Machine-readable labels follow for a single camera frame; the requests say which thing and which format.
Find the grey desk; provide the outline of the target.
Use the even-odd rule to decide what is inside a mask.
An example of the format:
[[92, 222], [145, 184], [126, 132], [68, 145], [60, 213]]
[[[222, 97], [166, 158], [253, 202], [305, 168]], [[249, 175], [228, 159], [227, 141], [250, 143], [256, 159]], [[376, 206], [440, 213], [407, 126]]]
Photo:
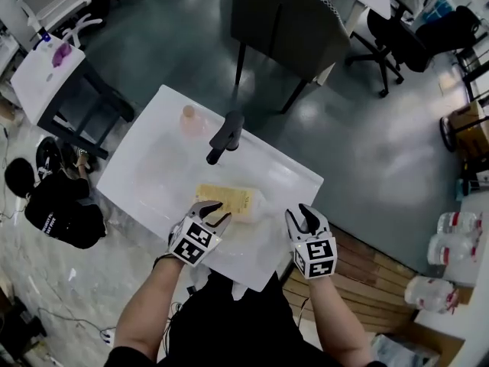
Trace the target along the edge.
[[102, 144], [121, 120], [132, 122], [134, 109], [84, 60], [56, 91], [37, 126], [105, 160]]

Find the black office chair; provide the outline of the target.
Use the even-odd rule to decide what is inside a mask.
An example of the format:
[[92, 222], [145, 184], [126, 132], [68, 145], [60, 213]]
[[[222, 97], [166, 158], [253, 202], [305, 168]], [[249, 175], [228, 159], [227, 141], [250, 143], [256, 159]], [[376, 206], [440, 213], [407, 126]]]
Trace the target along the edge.
[[481, 21], [469, 8], [458, 6], [454, 11], [416, 30], [400, 19], [387, 20], [374, 11], [368, 12], [367, 25], [374, 36], [373, 44], [355, 32], [351, 36], [360, 41], [370, 53], [347, 57], [345, 64], [351, 66], [358, 61], [377, 63], [384, 84], [379, 96], [384, 98], [389, 93], [388, 70], [397, 76], [398, 84], [404, 81], [400, 73], [402, 64], [415, 73], [424, 72], [434, 56], [470, 47], [476, 40]]

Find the white side table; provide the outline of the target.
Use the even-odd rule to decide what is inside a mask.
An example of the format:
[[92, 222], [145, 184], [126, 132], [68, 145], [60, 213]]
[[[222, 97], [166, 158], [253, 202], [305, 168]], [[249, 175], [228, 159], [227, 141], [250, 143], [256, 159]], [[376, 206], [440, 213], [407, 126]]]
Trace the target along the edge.
[[53, 65], [57, 50], [66, 46], [61, 39], [51, 36], [41, 41], [22, 60], [11, 78], [11, 85], [28, 121], [37, 125], [50, 102], [75, 69], [86, 59], [80, 49], [72, 46], [59, 66]]

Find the person's left forearm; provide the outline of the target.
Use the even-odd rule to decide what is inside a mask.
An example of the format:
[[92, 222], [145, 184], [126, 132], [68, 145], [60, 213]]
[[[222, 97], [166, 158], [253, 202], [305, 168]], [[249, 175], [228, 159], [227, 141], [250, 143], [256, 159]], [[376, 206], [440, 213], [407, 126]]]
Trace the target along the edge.
[[130, 299], [118, 320], [114, 347], [138, 351], [151, 362], [157, 361], [167, 325], [173, 293], [184, 263], [162, 258]]

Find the black backpack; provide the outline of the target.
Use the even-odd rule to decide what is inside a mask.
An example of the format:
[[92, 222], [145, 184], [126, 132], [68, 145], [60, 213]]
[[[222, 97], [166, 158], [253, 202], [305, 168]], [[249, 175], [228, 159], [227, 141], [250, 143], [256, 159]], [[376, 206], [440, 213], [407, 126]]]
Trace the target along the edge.
[[80, 178], [77, 167], [80, 155], [86, 159], [85, 170], [87, 174], [99, 169], [97, 158], [82, 148], [73, 147], [60, 138], [50, 136], [43, 138], [36, 150], [36, 167], [39, 180], [58, 172], [65, 173], [71, 179]]

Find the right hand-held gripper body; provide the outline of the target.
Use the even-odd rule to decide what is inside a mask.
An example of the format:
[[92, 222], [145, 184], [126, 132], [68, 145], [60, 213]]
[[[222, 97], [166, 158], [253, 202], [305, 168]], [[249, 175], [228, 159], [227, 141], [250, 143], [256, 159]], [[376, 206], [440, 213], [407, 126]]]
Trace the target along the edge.
[[293, 261], [306, 280], [331, 276], [338, 261], [336, 240], [330, 232], [292, 243]]

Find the black faucet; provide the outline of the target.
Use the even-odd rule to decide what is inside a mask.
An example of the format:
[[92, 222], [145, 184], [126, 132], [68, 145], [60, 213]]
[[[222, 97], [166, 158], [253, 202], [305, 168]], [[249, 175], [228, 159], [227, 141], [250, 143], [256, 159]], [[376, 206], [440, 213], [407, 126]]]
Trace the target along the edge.
[[206, 157], [208, 164], [215, 165], [225, 151], [238, 149], [244, 123], [245, 117], [237, 110], [230, 111], [225, 115], [222, 127], [209, 141], [211, 151]]

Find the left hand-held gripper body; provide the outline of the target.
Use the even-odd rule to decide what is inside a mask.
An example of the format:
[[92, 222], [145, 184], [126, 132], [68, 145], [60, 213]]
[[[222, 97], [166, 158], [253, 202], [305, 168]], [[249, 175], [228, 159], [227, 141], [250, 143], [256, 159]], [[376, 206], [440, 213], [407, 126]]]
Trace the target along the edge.
[[202, 223], [186, 216], [173, 230], [169, 253], [195, 268], [221, 241]]

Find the clear pump bottle yellow label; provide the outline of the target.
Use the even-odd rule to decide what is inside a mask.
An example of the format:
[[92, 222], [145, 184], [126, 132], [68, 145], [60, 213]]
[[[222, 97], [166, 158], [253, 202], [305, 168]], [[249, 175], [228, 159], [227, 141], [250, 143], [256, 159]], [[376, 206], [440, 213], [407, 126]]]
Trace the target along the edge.
[[193, 194], [193, 202], [219, 201], [222, 206], [208, 218], [217, 221], [226, 213], [232, 220], [243, 223], [256, 223], [263, 219], [277, 217], [282, 208], [267, 200], [263, 193], [250, 187], [227, 187], [210, 183], [201, 183]]

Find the white sink basin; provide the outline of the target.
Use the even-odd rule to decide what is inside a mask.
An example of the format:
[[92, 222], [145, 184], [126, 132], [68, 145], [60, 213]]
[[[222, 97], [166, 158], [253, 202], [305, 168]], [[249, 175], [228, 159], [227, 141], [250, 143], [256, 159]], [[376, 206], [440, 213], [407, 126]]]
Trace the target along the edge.
[[162, 239], [192, 206], [200, 184], [259, 190], [270, 212], [251, 223], [232, 221], [202, 266], [261, 291], [289, 258], [285, 211], [311, 204], [323, 179], [250, 132], [241, 133], [237, 150], [208, 164], [209, 142], [224, 119], [195, 104], [197, 133], [182, 122], [191, 104], [161, 86], [112, 155], [98, 190]]

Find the person's right forearm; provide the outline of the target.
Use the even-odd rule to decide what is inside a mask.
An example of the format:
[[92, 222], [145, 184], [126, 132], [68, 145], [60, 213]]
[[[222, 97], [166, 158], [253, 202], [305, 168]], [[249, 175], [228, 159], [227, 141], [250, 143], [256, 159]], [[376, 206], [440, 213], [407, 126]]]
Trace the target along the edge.
[[364, 327], [329, 276], [309, 281], [309, 299], [325, 352], [343, 367], [367, 367], [374, 361]]

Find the grey upholstered chair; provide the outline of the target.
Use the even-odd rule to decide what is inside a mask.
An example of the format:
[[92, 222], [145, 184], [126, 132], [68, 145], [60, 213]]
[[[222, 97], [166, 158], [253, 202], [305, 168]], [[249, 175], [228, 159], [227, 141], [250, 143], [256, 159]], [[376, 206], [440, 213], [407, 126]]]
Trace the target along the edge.
[[248, 47], [300, 78], [282, 113], [350, 46], [348, 32], [329, 0], [232, 0], [231, 36], [240, 44], [236, 83]]

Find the black standing fan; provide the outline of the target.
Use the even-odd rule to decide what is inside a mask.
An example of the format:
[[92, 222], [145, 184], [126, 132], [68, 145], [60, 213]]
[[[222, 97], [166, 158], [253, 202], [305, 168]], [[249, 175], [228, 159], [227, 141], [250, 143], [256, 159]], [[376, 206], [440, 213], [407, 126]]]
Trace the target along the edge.
[[444, 143], [445, 148], [451, 152], [456, 152], [457, 141], [454, 133], [454, 129], [449, 121], [449, 118], [444, 116], [439, 120], [439, 130], [442, 136], [442, 141]]

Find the person's black shirt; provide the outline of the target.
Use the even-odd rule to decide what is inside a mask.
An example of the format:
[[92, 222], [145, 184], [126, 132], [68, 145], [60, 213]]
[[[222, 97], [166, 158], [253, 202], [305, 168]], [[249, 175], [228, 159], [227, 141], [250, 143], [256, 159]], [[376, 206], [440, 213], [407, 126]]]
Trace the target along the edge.
[[168, 354], [153, 362], [117, 347], [104, 367], [342, 367], [304, 340], [277, 275], [261, 292], [240, 300], [231, 282], [212, 273], [206, 285], [173, 316]]

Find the group of water bottles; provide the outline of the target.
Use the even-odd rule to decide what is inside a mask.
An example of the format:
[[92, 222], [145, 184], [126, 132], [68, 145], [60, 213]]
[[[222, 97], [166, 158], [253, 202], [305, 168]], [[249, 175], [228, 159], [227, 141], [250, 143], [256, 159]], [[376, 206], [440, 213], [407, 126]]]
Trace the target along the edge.
[[472, 287], [470, 301], [454, 313], [422, 311], [415, 322], [464, 341], [449, 367], [477, 367], [489, 352], [489, 191], [465, 197], [461, 209], [483, 214], [483, 234], [475, 260], [449, 265], [444, 278]]

